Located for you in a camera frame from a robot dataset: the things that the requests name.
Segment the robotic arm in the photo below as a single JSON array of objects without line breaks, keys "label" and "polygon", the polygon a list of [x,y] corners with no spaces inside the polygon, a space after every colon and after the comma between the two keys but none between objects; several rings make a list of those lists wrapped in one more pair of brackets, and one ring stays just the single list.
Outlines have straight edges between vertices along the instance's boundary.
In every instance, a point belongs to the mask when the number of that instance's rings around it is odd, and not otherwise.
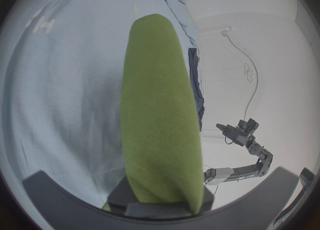
[{"label": "robotic arm", "polygon": [[204,183],[206,185],[218,185],[222,182],[239,181],[254,177],[262,177],[267,174],[272,163],[273,155],[264,147],[255,141],[253,133],[259,127],[259,124],[249,119],[248,122],[240,120],[237,127],[231,125],[216,125],[226,138],[232,140],[228,144],[238,144],[246,147],[251,155],[258,156],[256,164],[248,165],[241,168],[222,168],[222,169],[208,169],[204,172]]}]

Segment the ornate carving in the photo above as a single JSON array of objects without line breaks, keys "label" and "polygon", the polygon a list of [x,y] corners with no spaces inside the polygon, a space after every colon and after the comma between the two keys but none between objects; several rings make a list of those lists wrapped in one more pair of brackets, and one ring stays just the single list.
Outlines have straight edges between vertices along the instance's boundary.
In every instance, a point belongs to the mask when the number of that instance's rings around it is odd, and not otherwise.
[{"label": "ornate carving", "polygon": [[247,63],[244,65],[244,74],[247,77],[248,81],[252,83],[252,76],[254,75],[254,73]]}]

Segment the yellow spot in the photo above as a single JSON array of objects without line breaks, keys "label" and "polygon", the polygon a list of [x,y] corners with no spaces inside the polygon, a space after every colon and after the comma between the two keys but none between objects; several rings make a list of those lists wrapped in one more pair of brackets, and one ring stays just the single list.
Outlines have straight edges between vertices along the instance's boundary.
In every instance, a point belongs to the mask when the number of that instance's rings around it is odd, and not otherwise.
[{"label": "yellow spot", "polygon": [[134,5],[134,12],[136,13],[136,15],[138,15],[140,12],[137,4]]}]

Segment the green cloth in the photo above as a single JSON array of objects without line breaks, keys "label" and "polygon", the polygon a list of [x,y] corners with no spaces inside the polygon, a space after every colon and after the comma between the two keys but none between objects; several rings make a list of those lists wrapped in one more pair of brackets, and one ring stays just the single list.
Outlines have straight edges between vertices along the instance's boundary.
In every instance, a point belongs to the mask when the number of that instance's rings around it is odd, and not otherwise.
[{"label": "green cloth", "polygon": [[159,14],[136,20],[125,55],[120,124],[125,170],[141,203],[203,199],[199,123],[179,38]]}]

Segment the black wire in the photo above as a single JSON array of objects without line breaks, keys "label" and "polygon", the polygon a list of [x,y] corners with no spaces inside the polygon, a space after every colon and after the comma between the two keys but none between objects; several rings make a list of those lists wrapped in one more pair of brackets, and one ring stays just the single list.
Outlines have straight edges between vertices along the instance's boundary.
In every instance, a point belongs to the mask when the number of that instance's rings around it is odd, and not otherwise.
[{"label": "black wire", "polygon": [[224,137],[224,141],[226,142],[226,144],[231,145],[233,143],[233,141],[231,143],[227,143],[227,137]]},{"label": "black wire", "polygon": [[218,190],[218,186],[219,186],[219,185],[217,185],[217,189],[216,189],[216,191],[214,192],[214,194],[213,194],[213,195],[215,195],[215,194],[216,194],[216,192],[217,192],[217,190]]}]

